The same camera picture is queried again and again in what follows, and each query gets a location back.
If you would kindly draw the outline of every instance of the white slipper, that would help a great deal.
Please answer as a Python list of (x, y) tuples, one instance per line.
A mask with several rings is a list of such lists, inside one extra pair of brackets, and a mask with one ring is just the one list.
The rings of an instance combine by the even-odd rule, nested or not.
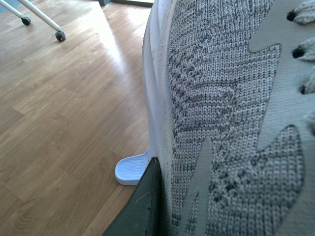
[(148, 151), (120, 160), (115, 167), (116, 180), (123, 185), (137, 185), (147, 164)]

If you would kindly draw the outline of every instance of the white metal leg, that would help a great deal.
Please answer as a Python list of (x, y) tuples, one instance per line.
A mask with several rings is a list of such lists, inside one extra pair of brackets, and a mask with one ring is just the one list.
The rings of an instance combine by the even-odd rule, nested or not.
[(61, 27), (57, 25), (52, 19), (46, 16), (41, 10), (39, 10), (36, 6), (30, 3), (27, 0), (18, 0), (21, 4), (23, 4), (26, 8), (28, 8), (31, 12), (33, 12), (36, 16), (42, 19), (44, 22), (50, 25), (55, 31), (62, 31)]
[(56, 32), (56, 38), (58, 41), (65, 40), (65, 34), (62, 31), (61, 27), (57, 25), (52, 19), (46, 16), (41, 10), (39, 10), (36, 6), (30, 3), (27, 0), (18, 0), (21, 4), (23, 4), (26, 8), (28, 8), (31, 12), (33, 12), (36, 16), (46, 22), (50, 27), (52, 27)]
[(23, 14), (17, 10), (15, 10), (14, 7), (10, 6), (9, 4), (7, 4), (4, 0), (0, 0), (0, 5), (2, 5), (3, 7), (5, 7), (6, 9), (8, 9), (10, 12), (12, 12), (14, 15), (16, 15), (19, 18), (23, 18)]
[(28, 26), (31, 23), (30, 18), (23, 16), (23, 14), (19, 11), (17, 11), (14, 7), (7, 4), (4, 0), (0, 0), (0, 5), (8, 9), (10, 12), (12, 12), (17, 17), (21, 18), (24, 25)]

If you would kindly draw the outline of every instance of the black wheel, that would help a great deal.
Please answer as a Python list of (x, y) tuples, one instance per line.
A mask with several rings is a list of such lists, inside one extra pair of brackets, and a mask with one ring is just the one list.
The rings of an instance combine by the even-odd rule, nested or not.
[(29, 26), (30, 23), (31, 23), (30, 18), (28, 18), (27, 16), (22, 17), (21, 20), (22, 20), (23, 24), (26, 25), (26, 26)]
[(58, 41), (65, 41), (65, 34), (62, 31), (58, 31), (55, 33), (56, 39)]

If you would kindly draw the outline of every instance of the shoelace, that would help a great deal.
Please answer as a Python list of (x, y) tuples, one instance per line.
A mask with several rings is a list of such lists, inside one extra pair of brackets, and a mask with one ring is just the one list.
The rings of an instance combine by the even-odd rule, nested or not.
[[(296, 9), (290, 11), (286, 17), (289, 21), (294, 21), (300, 25), (305, 25), (315, 21), (315, 0), (303, 2)], [(294, 58), (304, 61), (315, 62), (315, 38), (302, 42), (292, 51)], [(315, 68), (310, 75), (309, 81), (301, 88), (302, 94), (315, 93)], [(315, 135), (315, 110), (304, 116), (308, 125)]]

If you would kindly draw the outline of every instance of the gray knit upper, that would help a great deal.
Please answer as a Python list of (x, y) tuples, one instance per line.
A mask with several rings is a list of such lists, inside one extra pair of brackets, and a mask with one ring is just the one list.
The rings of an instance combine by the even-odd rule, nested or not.
[[(273, 235), (298, 197), (304, 163), (298, 130), (257, 151), (281, 47), (248, 43), (272, 0), (178, 0), (169, 42), (173, 116), (172, 218), (178, 234), (189, 182), (212, 142), (207, 236)], [(195, 232), (194, 198), (187, 236)]]

